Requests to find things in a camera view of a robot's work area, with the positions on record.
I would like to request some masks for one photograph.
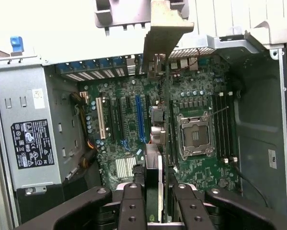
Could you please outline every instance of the blue pcie slot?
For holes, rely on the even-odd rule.
[[[136,107],[137,107],[137,117],[139,126],[139,139],[141,142],[145,142],[145,132],[144,132],[144,113],[142,109],[141,97],[136,95]]]

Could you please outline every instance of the green circuit board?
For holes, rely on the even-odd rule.
[[[199,191],[217,187],[219,183],[229,190],[235,190],[238,183],[234,171],[220,161],[224,151],[229,151],[231,155],[236,153],[228,69],[225,61],[208,57],[198,62],[197,70],[170,72],[170,108],[166,112],[171,117],[170,154],[175,154],[177,162],[172,161],[172,156],[169,162],[176,171],[178,182],[195,184]],[[146,75],[141,75],[85,81],[79,87],[81,92],[87,92],[89,96],[86,106],[87,128],[89,138],[94,140],[99,151],[97,159],[102,183],[115,190],[119,183],[132,181],[132,175],[121,177],[117,159],[144,163],[144,146],[150,141],[149,111],[151,106],[162,102],[160,95],[163,82],[149,81]],[[139,134],[138,97],[142,104],[144,138]],[[96,98],[101,98],[103,103],[105,139],[100,136]],[[210,114],[212,120],[211,135],[215,150],[210,156],[190,156],[185,159],[179,153],[176,118],[179,114],[196,117],[205,112]],[[230,125],[228,129],[220,127],[225,122]]]

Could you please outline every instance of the connector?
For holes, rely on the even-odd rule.
[[[97,97],[95,100],[96,100],[97,116],[99,119],[100,136],[101,136],[101,139],[105,139],[106,132],[105,132],[105,124],[104,124],[102,99],[100,97]]]

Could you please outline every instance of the warning label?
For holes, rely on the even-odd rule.
[[[19,169],[54,164],[46,119],[15,123],[11,133]]]

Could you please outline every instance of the blue tab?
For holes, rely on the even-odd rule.
[[[12,37],[10,37],[10,43],[11,43],[13,52],[23,52],[24,51],[22,37],[12,36]]]

